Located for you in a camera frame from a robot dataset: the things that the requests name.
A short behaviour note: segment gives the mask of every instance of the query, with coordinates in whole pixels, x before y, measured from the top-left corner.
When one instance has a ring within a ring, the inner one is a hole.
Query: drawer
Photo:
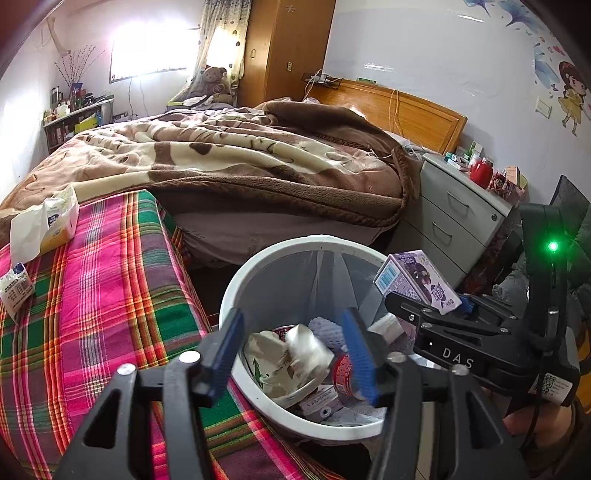
[[[410,252],[411,250],[423,250],[433,264],[439,270],[439,273],[446,281],[456,288],[464,279],[466,274],[449,257],[439,250],[433,243],[410,225],[406,220],[401,220],[392,241],[386,249],[386,254],[400,254]]]
[[[464,272],[470,271],[485,249],[462,225],[423,197],[412,204],[405,219]]]
[[[421,170],[421,195],[488,245],[505,219],[493,206],[428,161]]]

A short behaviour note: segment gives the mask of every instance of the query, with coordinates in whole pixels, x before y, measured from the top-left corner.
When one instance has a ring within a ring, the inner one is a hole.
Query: wooden wardrobe
[[[301,101],[302,75],[324,65],[336,0],[252,0],[238,105]]]

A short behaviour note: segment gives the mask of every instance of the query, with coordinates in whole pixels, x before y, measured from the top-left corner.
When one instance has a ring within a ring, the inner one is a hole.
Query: purple juice box
[[[423,250],[390,254],[374,283],[384,297],[395,291],[431,305],[442,315],[462,304]]]

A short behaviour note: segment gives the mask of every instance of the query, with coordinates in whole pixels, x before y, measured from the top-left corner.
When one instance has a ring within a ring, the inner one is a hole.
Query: drawer handle
[[[451,235],[451,234],[447,233],[447,232],[446,232],[446,231],[445,231],[443,228],[441,228],[441,227],[440,227],[438,224],[436,224],[435,222],[432,222],[432,224],[433,224],[433,226],[434,226],[434,227],[435,227],[437,230],[441,230],[443,233],[445,233],[445,234],[446,234],[446,235],[449,237],[450,241],[452,240],[452,238],[453,238],[453,235]]]
[[[465,207],[467,210],[470,210],[470,205],[468,205],[467,203],[464,203],[463,201],[461,201],[458,197],[456,197],[452,192],[450,192],[449,190],[447,191],[447,195],[451,198],[453,198],[457,203],[459,203],[460,205],[462,205],[463,207]]]

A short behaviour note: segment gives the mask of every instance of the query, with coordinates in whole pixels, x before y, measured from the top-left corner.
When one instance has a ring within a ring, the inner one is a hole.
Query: fleece blanket
[[[275,101],[169,112],[82,132],[47,157],[0,205],[0,245],[15,210],[68,184],[81,203],[148,189],[173,215],[252,203],[389,227],[418,195],[419,170],[396,140],[346,108]]]

